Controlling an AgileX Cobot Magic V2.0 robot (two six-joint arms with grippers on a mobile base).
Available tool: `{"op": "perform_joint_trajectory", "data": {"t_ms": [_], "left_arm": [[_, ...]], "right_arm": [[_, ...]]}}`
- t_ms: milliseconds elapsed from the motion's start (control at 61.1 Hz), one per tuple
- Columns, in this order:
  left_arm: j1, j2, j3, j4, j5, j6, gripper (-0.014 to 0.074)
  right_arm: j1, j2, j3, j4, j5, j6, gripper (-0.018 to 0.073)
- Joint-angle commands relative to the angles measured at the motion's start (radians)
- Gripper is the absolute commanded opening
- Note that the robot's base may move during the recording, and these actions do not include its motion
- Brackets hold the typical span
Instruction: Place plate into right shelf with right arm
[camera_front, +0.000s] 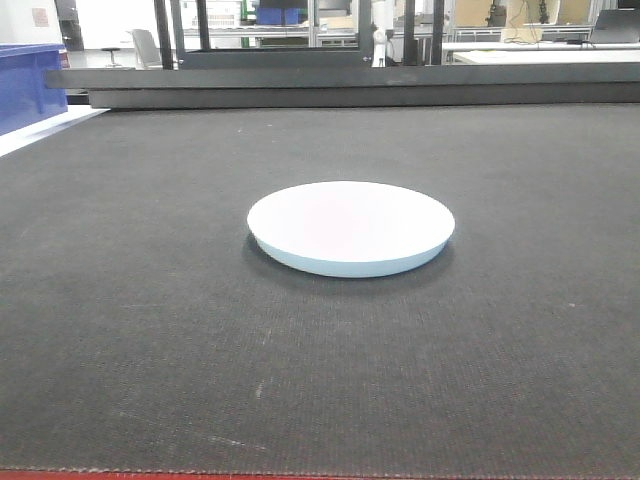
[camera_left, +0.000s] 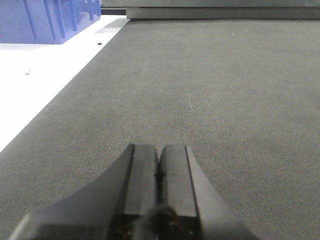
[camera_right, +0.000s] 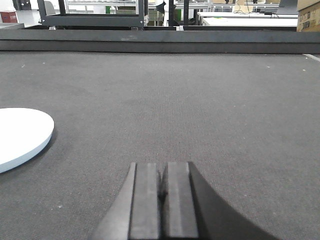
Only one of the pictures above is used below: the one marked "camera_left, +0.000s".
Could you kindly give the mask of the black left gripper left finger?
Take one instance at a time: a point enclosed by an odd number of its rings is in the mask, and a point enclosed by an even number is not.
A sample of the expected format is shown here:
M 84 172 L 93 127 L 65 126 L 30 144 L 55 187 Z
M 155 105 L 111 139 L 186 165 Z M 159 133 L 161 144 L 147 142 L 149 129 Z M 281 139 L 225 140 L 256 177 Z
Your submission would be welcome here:
M 111 166 L 71 195 L 26 214 L 12 240 L 120 239 L 157 202 L 158 156 L 129 144 Z

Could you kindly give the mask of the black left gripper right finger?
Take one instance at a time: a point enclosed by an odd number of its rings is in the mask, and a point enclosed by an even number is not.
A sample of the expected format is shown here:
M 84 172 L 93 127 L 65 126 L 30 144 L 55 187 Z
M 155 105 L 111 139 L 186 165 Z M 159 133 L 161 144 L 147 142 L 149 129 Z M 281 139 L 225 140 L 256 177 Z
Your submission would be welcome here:
M 174 209 L 188 239 L 257 239 L 216 191 L 191 147 L 166 145 L 161 153 L 159 171 L 161 200 Z

